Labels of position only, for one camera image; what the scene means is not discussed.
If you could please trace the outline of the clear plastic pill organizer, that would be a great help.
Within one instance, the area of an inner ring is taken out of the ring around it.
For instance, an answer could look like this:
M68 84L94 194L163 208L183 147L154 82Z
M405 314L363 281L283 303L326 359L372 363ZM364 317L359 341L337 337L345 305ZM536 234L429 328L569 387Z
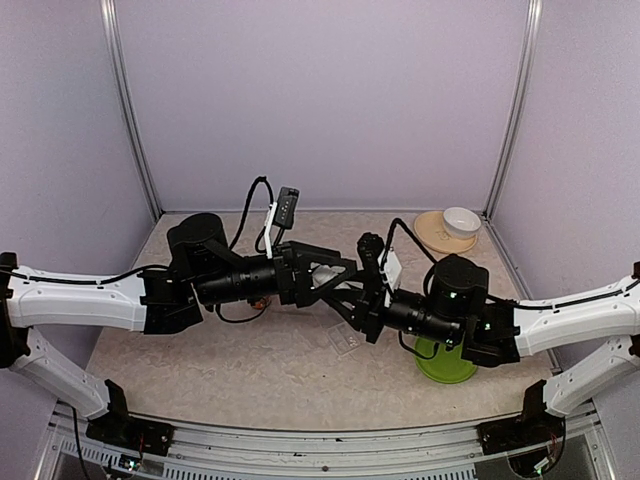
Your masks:
M345 323L335 325L327 330L327 336L336 353L346 355L361 346L358 334Z

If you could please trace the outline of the small white pill bottle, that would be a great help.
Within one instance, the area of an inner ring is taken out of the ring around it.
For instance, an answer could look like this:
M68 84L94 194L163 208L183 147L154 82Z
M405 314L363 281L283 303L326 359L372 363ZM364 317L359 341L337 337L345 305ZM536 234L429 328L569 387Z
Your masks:
M312 285L319 288L345 272L343 266L315 265L312 268Z

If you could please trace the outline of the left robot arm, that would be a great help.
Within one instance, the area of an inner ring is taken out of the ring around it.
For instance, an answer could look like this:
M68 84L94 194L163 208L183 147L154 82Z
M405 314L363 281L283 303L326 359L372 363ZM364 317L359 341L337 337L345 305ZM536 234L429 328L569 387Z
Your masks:
M111 277L54 275L1 255L1 366L74 407L121 445L140 434L122 389L55 350L39 325L98 326L173 335L203 320L203 310L276 295L283 305L315 304L357 270L336 250L301 242L241 256L213 213L187 217L167 233L171 262Z

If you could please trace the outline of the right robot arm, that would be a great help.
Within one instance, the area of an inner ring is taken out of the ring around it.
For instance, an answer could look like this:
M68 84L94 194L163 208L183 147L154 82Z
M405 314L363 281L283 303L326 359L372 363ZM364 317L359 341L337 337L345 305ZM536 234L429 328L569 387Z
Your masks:
M633 274L583 294L543 301L489 295L487 269L458 255L436 262L423 293L399 287L397 260L381 259L343 279L335 268L317 267L316 286L331 291L325 302L355 330L376 342L383 328L460 348L477 366L517 363L566 344L601 339L603 345L550 380L527 388L511 433L523 444L546 432L593 395L639 369L639 276Z

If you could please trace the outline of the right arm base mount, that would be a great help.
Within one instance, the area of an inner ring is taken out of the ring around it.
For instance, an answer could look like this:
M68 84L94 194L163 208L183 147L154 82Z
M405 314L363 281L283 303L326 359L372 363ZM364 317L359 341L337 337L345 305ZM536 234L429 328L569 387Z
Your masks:
M480 423L477 427L484 455L517 450L548 442L566 433L566 420L547 412L543 399L546 380L528 387L524 394L522 411L515 416Z

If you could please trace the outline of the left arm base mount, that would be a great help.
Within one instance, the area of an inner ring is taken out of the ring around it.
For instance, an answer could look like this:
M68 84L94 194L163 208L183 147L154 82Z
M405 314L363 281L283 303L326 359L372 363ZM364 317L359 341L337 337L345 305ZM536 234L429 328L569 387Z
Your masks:
M175 427L169 423L146 420L129 413L124 390L111 380L107 411L88 421L86 436L105 444L135 450L139 454L168 455Z

